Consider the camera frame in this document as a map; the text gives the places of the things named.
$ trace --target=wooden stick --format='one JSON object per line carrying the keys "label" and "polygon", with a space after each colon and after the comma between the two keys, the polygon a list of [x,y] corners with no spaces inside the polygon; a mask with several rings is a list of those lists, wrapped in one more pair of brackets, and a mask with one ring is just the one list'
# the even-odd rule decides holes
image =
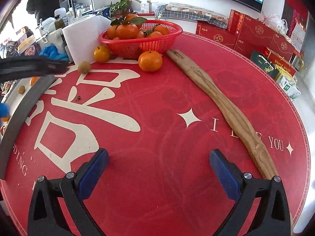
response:
{"label": "wooden stick", "polygon": [[226,122],[245,145],[262,177],[264,179],[272,179],[273,176],[278,175],[266,146],[257,136],[249,120],[218,89],[211,77],[181,51],[170,49],[166,54],[215,102]]}

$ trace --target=potted plant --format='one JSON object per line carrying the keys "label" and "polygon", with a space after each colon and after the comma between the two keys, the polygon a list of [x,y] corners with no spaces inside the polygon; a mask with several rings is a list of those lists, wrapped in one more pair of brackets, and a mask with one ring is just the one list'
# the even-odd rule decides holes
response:
{"label": "potted plant", "polygon": [[129,14],[133,12],[133,9],[131,7],[131,0],[120,0],[120,2],[117,3],[112,3],[110,6],[111,10],[111,15],[122,15],[126,12],[126,14]]}

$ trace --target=red round table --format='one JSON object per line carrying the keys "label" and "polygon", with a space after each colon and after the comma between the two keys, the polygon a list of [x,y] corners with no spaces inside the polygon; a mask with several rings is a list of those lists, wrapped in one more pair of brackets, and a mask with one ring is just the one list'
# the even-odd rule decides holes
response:
{"label": "red round table", "polygon": [[[172,48],[206,70],[250,120],[282,178],[295,223],[308,191],[310,154],[291,101],[259,67],[225,46],[184,33]],[[153,74],[121,58],[92,69],[84,76],[72,66],[56,76],[16,139],[1,192],[20,233],[27,232],[37,177],[63,177],[102,147],[110,164],[84,203],[107,236],[212,235],[234,202],[209,165],[210,151],[220,149],[241,171],[261,177],[219,109],[165,55]]]}

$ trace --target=red gift box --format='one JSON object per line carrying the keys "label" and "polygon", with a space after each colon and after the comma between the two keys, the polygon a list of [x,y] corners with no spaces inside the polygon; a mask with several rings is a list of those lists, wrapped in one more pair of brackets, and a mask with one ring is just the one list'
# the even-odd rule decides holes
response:
{"label": "red gift box", "polygon": [[206,21],[198,21],[196,34],[221,43],[231,49],[235,46],[236,36],[234,34],[230,34],[226,29],[211,25]]}
{"label": "red gift box", "polygon": [[290,61],[295,48],[290,44],[281,34],[274,33],[270,45],[268,46],[271,50],[278,53],[281,57]]}
{"label": "red gift box", "polygon": [[272,41],[275,31],[264,25],[262,22],[241,14],[239,16],[236,36],[251,45],[268,47]]}
{"label": "red gift box", "polygon": [[275,65],[281,66],[284,70],[286,70],[290,75],[294,76],[296,73],[296,69],[284,59],[284,57],[279,56],[279,54],[275,53],[268,47],[265,48],[263,53],[266,58],[268,58]]}
{"label": "red gift box", "polygon": [[265,50],[265,47],[259,46],[259,45],[252,45],[246,41],[241,40],[240,38],[237,38],[234,50],[243,56],[250,58],[253,51],[258,51],[259,53],[263,53]]}
{"label": "red gift box", "polygon": [[236,27],[238,24],[239,16],[241,15],[240,12],[231,10],[230,12],[230,17],[229,17],[229,22],[227,24],[227,31],[231,34],[235,34]]}

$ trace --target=checkered cloth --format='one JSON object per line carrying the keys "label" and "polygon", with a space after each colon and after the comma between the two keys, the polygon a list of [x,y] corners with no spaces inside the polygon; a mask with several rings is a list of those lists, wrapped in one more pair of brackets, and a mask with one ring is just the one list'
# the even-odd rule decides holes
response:
{"label": "checkered cloth", "polygon": [[167,4],[157,7],[157,9],[154,12],[155,19],[184,18],[190,20],[204,20],[207,21],[209,24],[215,25],[223,29],[227,29],[227,23],[224,23],[218,19],[188,11],[170,11],[166,9],[166,6]]}

